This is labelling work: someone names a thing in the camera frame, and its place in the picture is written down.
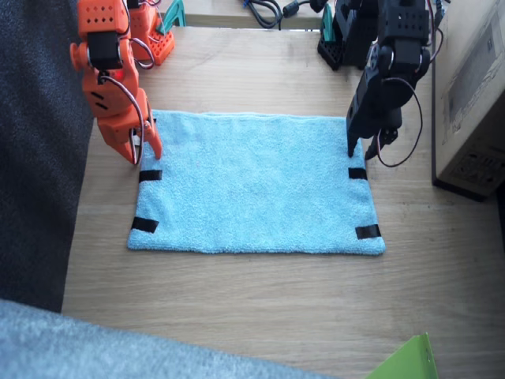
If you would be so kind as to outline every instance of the blue towel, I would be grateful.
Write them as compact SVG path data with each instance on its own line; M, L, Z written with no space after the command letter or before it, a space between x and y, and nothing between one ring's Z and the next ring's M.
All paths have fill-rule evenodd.
M155 111L130 249L379 255L361 143L346 120Z

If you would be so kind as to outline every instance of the wooden table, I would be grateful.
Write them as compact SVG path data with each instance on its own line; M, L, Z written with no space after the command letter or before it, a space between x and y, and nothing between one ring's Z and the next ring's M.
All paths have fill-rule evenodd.
M333 73L319 33L177 28L163 64L142 73L157 109L347 112L361 73ZM382 257L129 251L138 172L95 128L80 196L63 313L344 378L363 378L412 335L429 332L440 377L505 371L505 255L496 201L433 188L431 74L418 85L417 151L368 176L387 244ZM398 161L417 106L385 159Z

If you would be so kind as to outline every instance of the orange bracket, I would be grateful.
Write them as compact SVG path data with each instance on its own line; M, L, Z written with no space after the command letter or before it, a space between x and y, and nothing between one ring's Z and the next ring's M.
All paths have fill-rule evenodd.
M138 38L151 49L155 57L155 65L161 66L168 54L174 49L175 41L172 32L165 36L156 31L163 22L156 12L156 8L143 4L130 12L132 37ZM138 60L149 60L149 55L141 46L133 45L133 55Z

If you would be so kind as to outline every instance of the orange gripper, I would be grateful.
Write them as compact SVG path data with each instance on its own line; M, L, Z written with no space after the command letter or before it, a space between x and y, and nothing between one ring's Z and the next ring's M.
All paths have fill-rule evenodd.
M132 38L138 38L149 46L155 57L155 65L161 66L168 54L174 49L174 35L168 32L166 36L159 34L156 28L163 22L156 8L143 4L130 12ZM133 55L139 60L148 60L149 55L141 46L133 45Z
M129 41L128 10L122 0L79 0L77 3L79 18L79 36L83 40L77 46L70 45L70 57L76 71L84 71L82 88L105 142L124 156L130 163L135 163L133 132L140 135L142 125L132 100L110 80L127 89L136 100L144 123L144 141L148 142L156 159L162 155L162 143L156 129L155 120L145 91L139 88L139 73L135 67L132 44ZM116 32L121 66L99 72L92 66L89 58L88 37L93 32Z

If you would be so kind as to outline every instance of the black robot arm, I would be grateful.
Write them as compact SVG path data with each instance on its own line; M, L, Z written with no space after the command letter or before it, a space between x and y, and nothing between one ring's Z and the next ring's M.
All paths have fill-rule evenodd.
M425 0L363 0L361 7L365 3L378 5L377 44L347 113L347 145L353 156L358 138L373 137L365 155L371 159L377 155L378 135L380 147L398 136L401 107L428 71L431 55L425 48L429 32Z
M313 2L320 6L325 1ZM371 159L377 155L377 138L382 147L398 136L401 107L428 71L425 0L338 0L332 22L328 5L324 12L320 54L333 70L365 68L347 113L347 144L352 156L359 138L373 137L365 155Z

